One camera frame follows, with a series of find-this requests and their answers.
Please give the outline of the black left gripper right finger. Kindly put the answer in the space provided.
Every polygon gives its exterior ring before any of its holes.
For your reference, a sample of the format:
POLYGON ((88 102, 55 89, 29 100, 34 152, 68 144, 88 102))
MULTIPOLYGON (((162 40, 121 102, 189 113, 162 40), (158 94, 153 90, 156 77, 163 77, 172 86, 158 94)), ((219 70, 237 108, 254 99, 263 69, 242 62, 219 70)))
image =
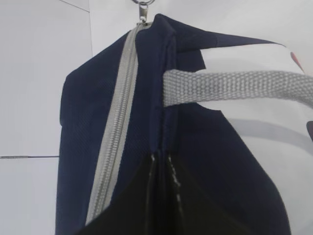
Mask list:
POLYGON ((225 161, 195 169, 177 156, 166 168, 173 235, 289 235, 282 198, 256 162, 225 161))

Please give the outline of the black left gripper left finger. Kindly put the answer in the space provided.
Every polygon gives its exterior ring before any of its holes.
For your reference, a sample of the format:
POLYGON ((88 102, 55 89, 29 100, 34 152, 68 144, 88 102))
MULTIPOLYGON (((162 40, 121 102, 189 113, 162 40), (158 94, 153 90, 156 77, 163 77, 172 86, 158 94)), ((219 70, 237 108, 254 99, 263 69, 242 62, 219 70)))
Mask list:
POLYGON ((155 235, 158 155, 145 157, 129 185, 78 235, 155 235))

